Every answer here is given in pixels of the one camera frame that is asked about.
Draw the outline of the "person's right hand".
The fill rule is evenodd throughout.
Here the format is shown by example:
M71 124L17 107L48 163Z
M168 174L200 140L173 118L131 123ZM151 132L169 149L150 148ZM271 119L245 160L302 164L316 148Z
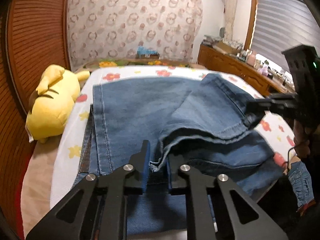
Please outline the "person's right hand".
M310 154L309 135L312 129L304 127L299 121L295 120L293 124L295 152L300 159L306 158Z

